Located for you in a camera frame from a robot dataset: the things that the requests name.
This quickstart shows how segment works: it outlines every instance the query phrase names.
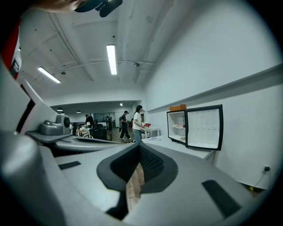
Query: fluorescent ceiling light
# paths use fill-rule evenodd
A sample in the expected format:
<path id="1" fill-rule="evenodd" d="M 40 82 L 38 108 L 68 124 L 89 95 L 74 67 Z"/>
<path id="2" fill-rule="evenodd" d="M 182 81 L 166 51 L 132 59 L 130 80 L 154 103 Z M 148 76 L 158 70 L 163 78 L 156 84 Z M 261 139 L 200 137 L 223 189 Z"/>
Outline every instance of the fluorescent ceiling light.
<path id="1" fill-rule="evenodd" d="M 56 83 L 60 83 L 58 79 L 56 79 L 53 75 L 51 75 L 47 70 L 45 70 L 43 67 L 38 68 L 38 70 L 46 75 L 48 78 L 52 79 Z"/>
<path id="2" fill-rule="evenodd" d="M 116 69 L 116 58 L 115 58 L 115 45 L 107 45 L 106 48 L 107 48 L 111 74 L 116 75 L 117 69 Z"/>

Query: white t-shirt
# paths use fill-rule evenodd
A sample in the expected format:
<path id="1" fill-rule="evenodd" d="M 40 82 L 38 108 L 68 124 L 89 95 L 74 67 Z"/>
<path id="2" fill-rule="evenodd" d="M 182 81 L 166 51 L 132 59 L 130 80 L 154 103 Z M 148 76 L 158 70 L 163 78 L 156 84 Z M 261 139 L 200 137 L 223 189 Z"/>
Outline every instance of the white t-shirt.
<path id="1" fill-rule="evenodd" d="M 142 117 L 141 117 L 141 115 L 140 115 L 139 113 L 137 113 L 137 112 L 134 114 L 134 120 L 135 120 L 135 119 L 138 121 L 138 124 L 139 124 L 139 125 L 142 124 Z M 133 129 L 141 130 L 141 127 L 138 126 L 138 125 L 136 125 L 136 124 L 134 123 L 134 121 L 133 121 Z"/>

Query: mini fridge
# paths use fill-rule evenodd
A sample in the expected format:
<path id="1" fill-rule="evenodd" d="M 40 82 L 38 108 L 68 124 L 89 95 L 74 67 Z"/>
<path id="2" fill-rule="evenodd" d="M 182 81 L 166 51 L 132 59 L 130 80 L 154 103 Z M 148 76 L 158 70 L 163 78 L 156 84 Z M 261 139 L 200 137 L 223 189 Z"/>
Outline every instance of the mini fridge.
<path id="1" fill-rule="evenodd" d="M 186 147 L 221 150 L 222 105 L 167 112 L 168 138 Z"/>

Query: orange box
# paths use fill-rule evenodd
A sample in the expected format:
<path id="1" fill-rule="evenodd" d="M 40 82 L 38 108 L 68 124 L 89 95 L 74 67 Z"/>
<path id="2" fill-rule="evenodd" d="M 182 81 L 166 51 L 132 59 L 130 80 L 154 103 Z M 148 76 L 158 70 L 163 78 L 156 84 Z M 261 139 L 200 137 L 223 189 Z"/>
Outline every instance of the orange box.
<path id="1" fill-rule="evenodd" d="M 180 111 L 180 110 L 185 110 L 185 109 L 187 109 L 186 104 L 180 104 L 179 106 L 170 107 L 170 111 Z"/>

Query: ceiling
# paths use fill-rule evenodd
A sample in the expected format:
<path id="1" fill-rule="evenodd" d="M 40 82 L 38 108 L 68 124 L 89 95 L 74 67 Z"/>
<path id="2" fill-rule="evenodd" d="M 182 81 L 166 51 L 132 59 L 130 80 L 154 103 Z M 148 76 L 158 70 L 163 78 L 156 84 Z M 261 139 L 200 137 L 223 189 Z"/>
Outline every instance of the ceiling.
<path id="1" fill-rule="evenodd" d="M 58 108 L 62 108 L 65 114 L 76 114 L 76 111 L 82 113 L 107 113 L 107 112 L 122 112 L 125 110 L 131 111 L 133 105 L 136 107 L 136 101 L 112 101 L 112 102 L 93 102 L 93 103 L 79 103 L 52 106 L 51 108 L 57 112 Z"/>
<path id="2" fill-rule="evenodd" d="M 194 2 L 124 0 L 106 18 L 96 10 L 67 14 L 32 10 L 20 26 L 19 77 L 37 92 L 59 89 L 37 70 L 40 66 L 61 80 L 60 88 L 89 83 L 143 84 Z M 110 73 L 107 44 L 116 46 L 117 75 Z"/>

